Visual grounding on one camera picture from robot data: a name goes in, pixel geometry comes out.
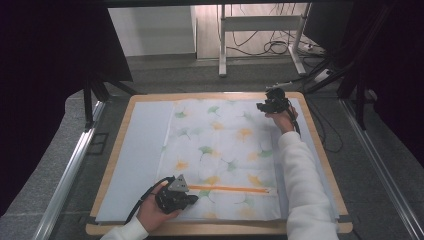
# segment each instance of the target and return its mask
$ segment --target desk leg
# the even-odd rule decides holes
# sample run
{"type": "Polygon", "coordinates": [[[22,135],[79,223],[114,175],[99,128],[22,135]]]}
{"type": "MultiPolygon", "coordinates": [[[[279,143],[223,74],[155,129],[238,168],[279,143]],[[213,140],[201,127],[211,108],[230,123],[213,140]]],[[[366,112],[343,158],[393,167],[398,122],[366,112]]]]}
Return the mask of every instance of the desk leg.
{"type": "Polygon", "coordinates": [[[310,3],[306,5],[305,11],[302,13],[300,21],[299,21],[299,27],[296,32],[296,38],[293,44],[289,44],[290,55],[293,59],[294,65],[296,66],[297,73],[300,76],[305,76],[306,71],[305,71],[305,68],[303,67],[302,61],[300,61],[299,55],[297,53],[297,48],[299,47],[300,37],[302,37],[303,29],[305,27],[306,18],[308,17],[310,6],[311,6],[310,3]]]}
{"type": "Polygon", "coordinates": [[[219,76],[227,76],[227,47],[225,46],[225,5],[221,5],[221,46],[219,49],[219,76]]]}

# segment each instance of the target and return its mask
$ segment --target cloth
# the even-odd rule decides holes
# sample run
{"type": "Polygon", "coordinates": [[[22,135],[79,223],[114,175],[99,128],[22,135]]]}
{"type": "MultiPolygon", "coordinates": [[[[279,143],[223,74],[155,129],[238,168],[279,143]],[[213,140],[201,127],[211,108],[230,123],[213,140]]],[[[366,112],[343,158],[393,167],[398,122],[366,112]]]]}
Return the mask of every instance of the cloth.
{"type": "Polygon", "coordinates": [[[114,227],[101,240],[140,240],[149,236],[136,217],[122,227],[114,227]]]}
{"type": "Polygon", "coordinates": [[[308,146],[296,132],[283,134],[278,145],[289,198],[288,239],[338,239],[331,204],[308,146]]]}

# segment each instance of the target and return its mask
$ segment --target white wall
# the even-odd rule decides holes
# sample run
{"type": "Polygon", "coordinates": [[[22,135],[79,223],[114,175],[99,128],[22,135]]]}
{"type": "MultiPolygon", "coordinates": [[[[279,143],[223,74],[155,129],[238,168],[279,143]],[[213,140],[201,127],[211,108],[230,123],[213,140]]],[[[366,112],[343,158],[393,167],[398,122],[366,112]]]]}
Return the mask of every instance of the white wall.
{"type": "Polygon", "coordinates": [[[194,53],[194,7],[111,8],[125,56],[194,53]]]}

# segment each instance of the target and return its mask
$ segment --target person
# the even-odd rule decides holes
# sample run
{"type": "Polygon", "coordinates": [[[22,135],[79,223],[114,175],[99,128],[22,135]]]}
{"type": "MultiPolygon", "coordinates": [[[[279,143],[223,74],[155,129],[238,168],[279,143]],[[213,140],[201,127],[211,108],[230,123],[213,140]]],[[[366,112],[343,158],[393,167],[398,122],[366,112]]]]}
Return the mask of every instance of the person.
{"type": "MultiPolygon", "coordinates": [[[[295,117],[297,112],[291,110],[295,117]]],[[[278,146],[289,200],[287,237],[289,240],[338,239],[330,200],[324,192],[312,153],[294,131],[287,111],[265,114],[281,130],[278,146]]]]}
{"type": "MultiPolygon", "coordinates": [[[[291,111],[297,117],[294,107],[291,107],[291,111]]],[[[310,149],[294,131],[287,111],[267,113],[265,117],[272,118],[282,134],[278,145],[289,200],[288,239],[338,239],[330,200],[324,192],[310,149]]],[[[158,228],[163,222],[177,217],[179,213],[178,210],[169,215],[164,214],[156,205],[154,197],[150,195],[140,206],[137,217],[123,227],[115,227],[102,240],[146,238],[150,231],[158,228]]]]}

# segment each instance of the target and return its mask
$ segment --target person's left hand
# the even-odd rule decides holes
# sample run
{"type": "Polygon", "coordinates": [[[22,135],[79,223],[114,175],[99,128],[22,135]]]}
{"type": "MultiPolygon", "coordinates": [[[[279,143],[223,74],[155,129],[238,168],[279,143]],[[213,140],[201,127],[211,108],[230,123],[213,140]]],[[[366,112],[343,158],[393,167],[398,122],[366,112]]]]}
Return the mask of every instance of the person's left hand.
{"type": "Polygon", "coordinates": [[[155,194],[159,192],[162,188],[162,185],[157,186],[153,189],[146,200],[141,204],[140,209],[137,213],[137,219],[140,221],[141,225],[143,225],[144,229],[147,232],[151,232],[157,229],[162,223],[168,221],[169,219],[176,218],[178,214],[181,213],[182,210],[176,210],[170,214],[165,214],[158,207],[155,200],[155,194]]]}

